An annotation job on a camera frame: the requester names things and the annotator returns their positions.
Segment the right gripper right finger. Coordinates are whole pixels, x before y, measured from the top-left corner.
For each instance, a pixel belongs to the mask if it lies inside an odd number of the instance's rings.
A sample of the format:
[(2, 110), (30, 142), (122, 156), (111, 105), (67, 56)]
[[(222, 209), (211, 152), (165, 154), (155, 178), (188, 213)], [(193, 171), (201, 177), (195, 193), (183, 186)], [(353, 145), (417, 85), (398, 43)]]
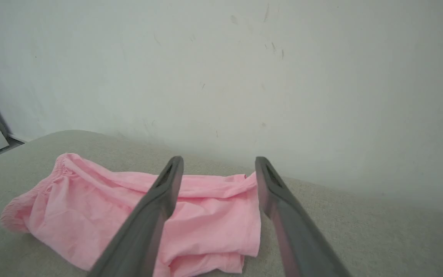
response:
[(275, 228), (287, 277), (349, 277), (351, 274), (270, 161), (255, 160), (260, 210)]

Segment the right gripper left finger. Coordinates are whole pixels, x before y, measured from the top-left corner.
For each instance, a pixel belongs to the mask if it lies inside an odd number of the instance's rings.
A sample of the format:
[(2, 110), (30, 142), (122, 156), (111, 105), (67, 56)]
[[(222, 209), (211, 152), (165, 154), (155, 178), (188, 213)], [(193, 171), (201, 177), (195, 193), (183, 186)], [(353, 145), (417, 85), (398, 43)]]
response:
[(175, 211), (183, 158), (174, 156), (97, 259), (89, 277), (151, 277), (165, 222)]

